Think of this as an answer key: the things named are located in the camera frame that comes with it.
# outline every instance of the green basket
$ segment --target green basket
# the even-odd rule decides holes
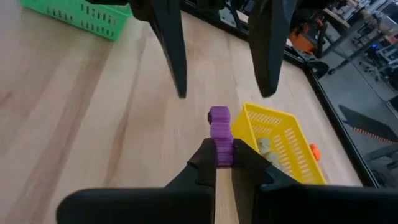
[[[93,5],[85,0],[19,0],[19,2],[29,9],[111,40],[119,38],[127,18],[132,16],[129,5]]]

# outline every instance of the yellow plastic basket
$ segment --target yellow plastic basket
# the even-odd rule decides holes
[[[299,122],[293,115],[245,103],[232,125],[232,134],[258,153],[256,140],[270,139],[270,150],[278,153],[288,175],[303,184],[326,183]]]

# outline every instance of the orange object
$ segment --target orange object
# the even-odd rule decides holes
[[[309,27],[308,24],[303,25],[303,33],[308,33]],[[295,28],[289,35],[289,40],[292,42],[292,45],[306,53],[313,53],[315,51],[315,46],[304,37],[304,35],[297,32],[297,28]]]
[[[316,144],[311,144],[310,148],[315,160],[319,161],[321,159],[321,152],[319,151],[318,146]]]

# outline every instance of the wooden tabletop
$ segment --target wooden tabletop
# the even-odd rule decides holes
[[[181,100],[147,23],[129,20],[112,43],[14,1],[0,8],[0,223],[55,223],[79,189],[164,186],[209,136],[209,108],[235,118],[247,101],[296,115],[327,181],[360,185],[303,72],[284,62],[263,99],[248,44],[222,30],[182,14]],[[217,223],[238,222],[230,174],[218,171]]]

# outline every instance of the purple 3d-printed object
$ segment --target purple 3d-printed object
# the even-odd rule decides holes
[[[230,120],[231,115],[228,107],[213,106],[210,108],[208,113],[210,137],[216,143],[219,167],[229,167],[233,162],[232,146],[234,137],[231,134]]]

